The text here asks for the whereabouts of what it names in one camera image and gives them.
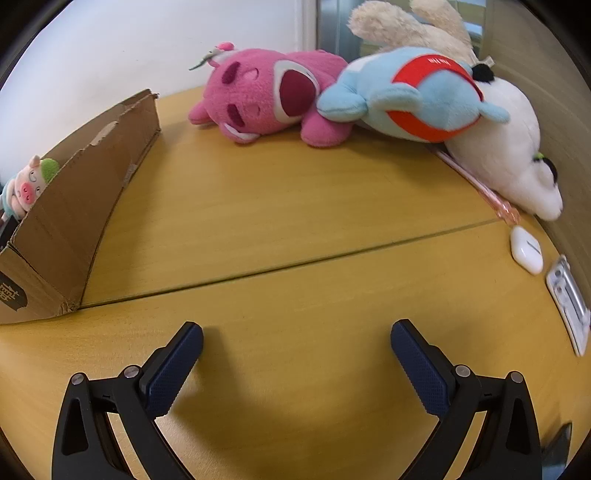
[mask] blue gripper pad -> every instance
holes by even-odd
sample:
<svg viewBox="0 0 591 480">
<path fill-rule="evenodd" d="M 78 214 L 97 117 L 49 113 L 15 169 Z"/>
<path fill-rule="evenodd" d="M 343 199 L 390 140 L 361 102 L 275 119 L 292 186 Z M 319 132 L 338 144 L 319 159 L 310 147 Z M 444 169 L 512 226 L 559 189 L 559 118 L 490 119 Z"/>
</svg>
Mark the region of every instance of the blue gripper pad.
<svg viewBox="0 0 591 480">
<path fill-rule="evenodd" d="M 152 354 L 139 381 L 148 416 L 155 419 L 168 413 L 202 350 L 201 327 L 186 322 L 167 346 Z"/>
<path fill-rule="evenodd" d="M 399 320 L 392 325 L 390 341 L 427 413 L 439 418 L 445 416 L 455 390 L 451 363 L 441 353 L 443 359 L 434 358 L 436 348 L 427 343 L 410 320 Z"/>
</svg>

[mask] pink cable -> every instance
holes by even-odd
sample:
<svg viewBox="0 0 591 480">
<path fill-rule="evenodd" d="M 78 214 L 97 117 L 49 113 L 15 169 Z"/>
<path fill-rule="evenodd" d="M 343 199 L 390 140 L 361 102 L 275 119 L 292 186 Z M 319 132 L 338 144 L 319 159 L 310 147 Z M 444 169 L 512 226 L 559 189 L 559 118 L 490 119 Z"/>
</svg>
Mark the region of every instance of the pink cable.
<svg viewBox="0 0 591 480">
<path fill-rule="evenodd" d="M 513 205 L 511 205 L 507 200 L 499 197 L 489 187 L 484 185 L 480 180 L 466 171 L 462 166 L 458 165 L 458 163 L 446 153 L 442 152 L 436 147 L 433 148 L 433 152 L 451 168 L 458 172 L 462 177 L 469 181 L 476 190 L 478 190 L 486 202 L 496 212 L 497 217 L 502 218 L 507 225 L 512 226 L 519 224 L 521 217 L 519 215 L 519 211 L 513 207 Z"/>
</svg>

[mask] white wall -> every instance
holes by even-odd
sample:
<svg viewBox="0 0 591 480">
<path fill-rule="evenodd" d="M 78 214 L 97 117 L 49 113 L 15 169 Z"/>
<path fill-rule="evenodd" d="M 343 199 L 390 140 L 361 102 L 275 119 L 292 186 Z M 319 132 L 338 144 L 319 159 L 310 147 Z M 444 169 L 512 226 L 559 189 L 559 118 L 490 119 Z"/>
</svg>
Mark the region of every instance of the white wall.
<svg viewBox="0 0 591 480">
<path fill-rule="evenodd" d="M 0 90 L 0 182 L 139 90 L 203 85 L 214 45 L 313 48 L 314 22 L 314 0 L 74 0 Z"/>
</svg>

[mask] wooden table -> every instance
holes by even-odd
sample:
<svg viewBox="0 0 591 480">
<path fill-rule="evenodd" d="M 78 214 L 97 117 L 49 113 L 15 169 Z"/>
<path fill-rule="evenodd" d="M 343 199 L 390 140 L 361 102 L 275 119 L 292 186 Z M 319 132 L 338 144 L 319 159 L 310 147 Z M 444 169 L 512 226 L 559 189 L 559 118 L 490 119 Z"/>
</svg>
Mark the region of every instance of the wooden table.
<svg viewBox="0 0 591 480">
<path fill-rule="evenodd" d="M 310 148 L 289 131 L 238 146 L 190 125 L 200 90 L 158 101 L 162 136 L 123 192 L 83 304 L 174 291 L 495 220 L 421 144 L 357 129 Z"/>
<path fill-rule="evenodd" d="M 556 250 L 537 223 L 545 263 Z M 408 317 L 454 363 L 517 369 L 541 437 L 591 427 L 591 357 L 577 359 L 542 275 L 512 260 L 494 222 L 361 254 L 0 327 L 0 426 L 37 480 L 70 376 L 141 364 L 185 320 L 204 327 L 201 360 L 166 417 L 165 437 L 203 480 L 396 479 L 436 420 L 389 346 Z M 449 479 L 457 478 L 479 415 Z M 131 469 L 145 474 L 122 435 Z"/>
</svg>

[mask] torn cardboard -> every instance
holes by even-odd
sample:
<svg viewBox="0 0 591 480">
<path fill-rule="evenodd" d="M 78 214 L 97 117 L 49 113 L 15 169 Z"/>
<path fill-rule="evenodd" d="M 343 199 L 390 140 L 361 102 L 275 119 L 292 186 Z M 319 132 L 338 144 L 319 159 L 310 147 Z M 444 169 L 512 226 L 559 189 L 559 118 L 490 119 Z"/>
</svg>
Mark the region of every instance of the torn cardboard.
<svg viewBox="0 0 591 480">
<path fill-rule="evenodd" d="M 61 169 L 0 252 L 0 323 L 78 309 L 111 211 L 160 133 L 155 98 L 137 93 L 42 157 Z"/>
</svg>

